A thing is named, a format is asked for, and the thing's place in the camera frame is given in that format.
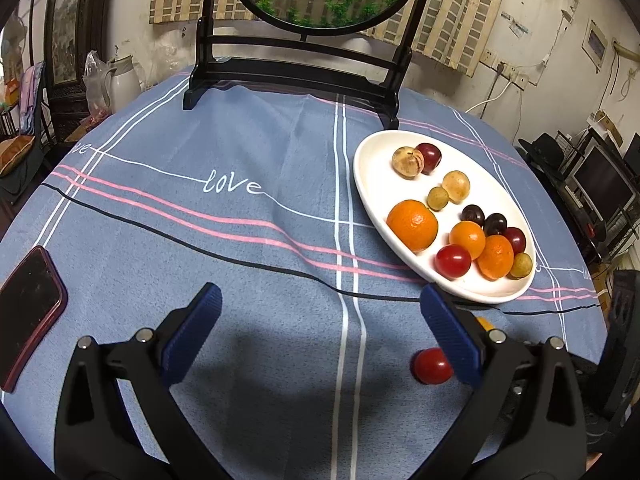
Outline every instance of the phone screen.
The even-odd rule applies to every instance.
[[[43,250],[32,250],[0,290],[0,385],[28,339],[61,301],[55,269]]]

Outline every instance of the plate of fruit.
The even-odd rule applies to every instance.
[[[515,300],[531,285],[536,251],[524,216],[464,153],[385,130],[360,143],[353,174],[378,233],[424,279],[489,304]]]

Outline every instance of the silver bolt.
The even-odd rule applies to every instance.
[[[87,335],[83,335],[80,339],[78,339],[78,348],[82,350],[86,350],[91,345],[91,338]]]
[[[489,339],[494,343],[500,344],[507,341],[507,335],[502,330],[494,328],[493,330],[489,331]]]
[[[562,341],[562,339],[560,339],[558,336],[550,337],[549,344],[556,350],[561,350],[562,348],[564,348],[564,341]]]
[[[154,331],[150,328],[141,328],[136,332],[136,340],[146,343],[154,336]]]

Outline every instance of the white plate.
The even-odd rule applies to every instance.
[[[417,146],[421,142],[430,142],[442,152],[442,161],[430,174],[420,174],[412,180],[398,175],[391,166],[391,156],[401,146]],[[460,170],[469,177],[471,192],[459,205],[452,202],[440,212],[438,236],[427,250],[419,254],[412,253],[386,225],[386,216],[392,207],[402,200],[425,202],[432,187],[439,186],[449,171]],[[460,213],[466,205],[476,204],[482,208],[485,216],[502,213],[510,226],[519,227],[527,239],[525,252],[536,268],[536,251],[531,231],[518,206],[505,189],[482,166],[448,144],[413,132],[385,130],[364,139],[356,150],[353,159],[353,175],[373,225],[385,242],[415,272],[430,282],[436,282],[456,296],[479,303],[504,303],[515,300],[529,288],[535,272],[521,280],[501,278],[491,282],[478,271],[476,264],[462,278],[448,280],[433,267],[435,254],[449,243],[449,231],[460,221]]]

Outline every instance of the orange cushion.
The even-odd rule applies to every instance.
[[[11,173],[20,164],[35,140],[33,136],[21,135],[0,142],[0,176]]]

